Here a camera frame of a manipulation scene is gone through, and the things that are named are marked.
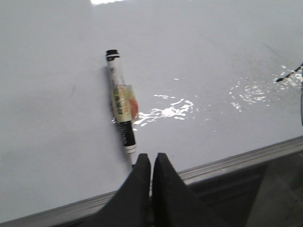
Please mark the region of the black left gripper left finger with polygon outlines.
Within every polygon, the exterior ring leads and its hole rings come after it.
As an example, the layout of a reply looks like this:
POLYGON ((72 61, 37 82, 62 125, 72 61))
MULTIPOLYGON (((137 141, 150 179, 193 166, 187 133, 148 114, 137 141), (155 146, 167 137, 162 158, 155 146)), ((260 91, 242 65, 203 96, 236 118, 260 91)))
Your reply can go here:
POLYGON ((114 197, 87 222, 88 227, 147 227, 151 164, 147 154, 138 159, 114 197))

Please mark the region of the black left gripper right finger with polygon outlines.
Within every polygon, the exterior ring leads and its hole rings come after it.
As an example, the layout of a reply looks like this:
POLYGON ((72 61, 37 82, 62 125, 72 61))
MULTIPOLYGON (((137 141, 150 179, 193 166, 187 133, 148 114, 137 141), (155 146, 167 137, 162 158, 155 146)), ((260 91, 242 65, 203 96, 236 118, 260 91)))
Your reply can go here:
POLYGON ((192 193, 165 153, 159 153, 155 160, 152 203, 156 227, 227 227, 229 225, 192 193))

